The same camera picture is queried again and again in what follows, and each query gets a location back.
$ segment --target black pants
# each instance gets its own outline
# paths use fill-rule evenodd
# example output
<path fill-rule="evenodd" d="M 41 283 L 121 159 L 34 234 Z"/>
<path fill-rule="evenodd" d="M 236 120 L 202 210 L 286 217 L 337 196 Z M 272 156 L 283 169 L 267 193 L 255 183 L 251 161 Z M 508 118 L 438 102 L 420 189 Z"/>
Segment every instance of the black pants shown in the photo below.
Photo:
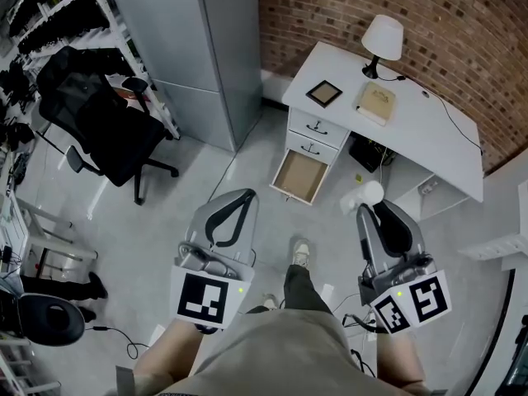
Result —
<path fill-rule="evenodd" d="M 332 313 L 315 291 L 309 271 L 301 266 L 290 266 L 288 268 L 284 282 L 284 300 L 286 309 L 306 309 Z M 268 308 L 260 305 L 247 313 L 258 314 L 265 311 L 268 311 Z"/>
<path fill-rule="evenodd" d="M 72 281 L 55 281 L 20 276 L 24 291 L 32 294 L 57 296 L 66 300 L 85 300 L 95 297 L 91 283 L 81 285 Z"/>

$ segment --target black shoe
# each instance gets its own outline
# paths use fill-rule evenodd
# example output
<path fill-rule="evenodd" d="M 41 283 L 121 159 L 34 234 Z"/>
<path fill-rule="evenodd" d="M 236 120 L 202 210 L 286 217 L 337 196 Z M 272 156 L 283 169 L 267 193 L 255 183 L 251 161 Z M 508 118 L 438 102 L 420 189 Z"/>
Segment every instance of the black shoe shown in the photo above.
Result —
<path fill-rule="evenodd" d="M 92 285 L 92 288 L 94 289 L 94 295 L 92 297 L 93 299 L 108 298 L 108 292 L 106 291 L 105 286 L 102 284 L 101 279 L 96 273 L 94 273 L 93 271 L 90 271 L 88 273 L 88 279 L 90 279 L 90 284 Z"/>
<path fill-rule="evenodd" d="M 97 318 L 97 314 L 84 307 L 78 307 L 81 310 L 81 314 L 84 317 L 85 323 L 90 323 Z"/>

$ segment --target white wall shelf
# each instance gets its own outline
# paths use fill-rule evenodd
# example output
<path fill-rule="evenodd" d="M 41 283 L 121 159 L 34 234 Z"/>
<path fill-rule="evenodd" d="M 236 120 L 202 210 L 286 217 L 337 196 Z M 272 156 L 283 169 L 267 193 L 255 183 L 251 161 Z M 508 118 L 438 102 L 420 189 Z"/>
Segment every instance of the white wall shelf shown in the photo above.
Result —
<path fill-rule="evenodd" d="M 62 0 L 51 9 L 48 9 L 43 5 L 39 5 L 39 9 L 43 14 L 42 18 L 39 19 L 26 33 L 24 33 L 24 35 L 20 37 L 20 40 L 25 39 L 50 17 L 74 1 L 75 0 Z M 36 76 L 40 69 L 45 65 L 49 57 L 55 54 L 65 45 L 70 45 L 77 50 L 118 49 L 123 54 L 123 57 L 134 72 L 134 75 L 147 81 L 148 84 L 152 84 L 152 80 L 145 72 L 143 63 L 140 59 L 134 57 L 129 46 L 127 45 L 130 35 L 128 33 L 126 24 L 122 19 L 122 16 L 116 17 L 114 15 L 107 0 L 96 0 L 96 2 L 110 24 L 108 28 L 90 30 L 85 34 L 72 39 L 65 39 L 61 37 L 56 43 L 45 45 L 37 51 L 31 51 L 28 58 L 26 58 L 26 65 L 24 69 L 30 71 L 31 74 Z M 176 122 L 169 113 L 165 104 L 159 101 L 150 86 L 145 90 L 145 94 L 152 102 L 159 119 L 164 123 L 165 127 L 175 138 L 179 138 L 180 134 L 178 133 Z"/>

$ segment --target drawer handle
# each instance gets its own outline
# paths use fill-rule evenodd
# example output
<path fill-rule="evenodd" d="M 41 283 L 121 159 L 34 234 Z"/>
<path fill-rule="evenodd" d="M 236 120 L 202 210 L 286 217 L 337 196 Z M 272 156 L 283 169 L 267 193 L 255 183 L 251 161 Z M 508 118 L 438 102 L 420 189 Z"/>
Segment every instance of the drawer handle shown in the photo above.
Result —
<path fill-rule="evenodd" d="M 301 147 L 304 151 L 306 151 L 307 153 L 315 154 L 315 155 L 319 155 L 319 154 L 320 154 L 319 151 L 317 151 L 316 153 L 315 153 L 314 151 L 310 151 L 310 150 L 312 149 L 312 146 L 313 146 L 313 144 L 310 144 L 310 148 L 308 148 L 308 149 L 306 149 L 306 148 L 304 147 L 304 145 L 301 145 L 300 147 Z"/>
<path fill-rule="evenodd" d="M 310 126 L 310 125 L 306 125 L 306 127 L 310 130 L 312 130 L 313 132 L 317 132 L 318 134 L 321 134 L 321 135 L 328 135 L 328 132 L 321 132 L 319 129 L 319 124 L 321 123 L 321 120 L 318 120 L 317 123 L 315 124 L 314 127 Z"/>

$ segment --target lamp base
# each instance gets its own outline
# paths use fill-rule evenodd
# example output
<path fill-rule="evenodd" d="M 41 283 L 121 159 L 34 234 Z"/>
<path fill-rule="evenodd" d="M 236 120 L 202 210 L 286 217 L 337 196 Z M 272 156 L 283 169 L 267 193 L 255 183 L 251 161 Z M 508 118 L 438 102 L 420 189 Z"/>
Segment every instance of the lamp base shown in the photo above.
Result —
<path fill-rule="evenodd" d="M 365 66 L 361 72 L 363 72 L 363 74 L 370 78 L 370 79 L 377 79 L 378 77 L 378 72 L 376 71 L 376 66 L 378 64 L 378 61 L 380 60 L 380 58 L 378 56 L 374 56 L 372 58 L 372 61 L 370 62 L 370 64 L 368 66 Z"/>

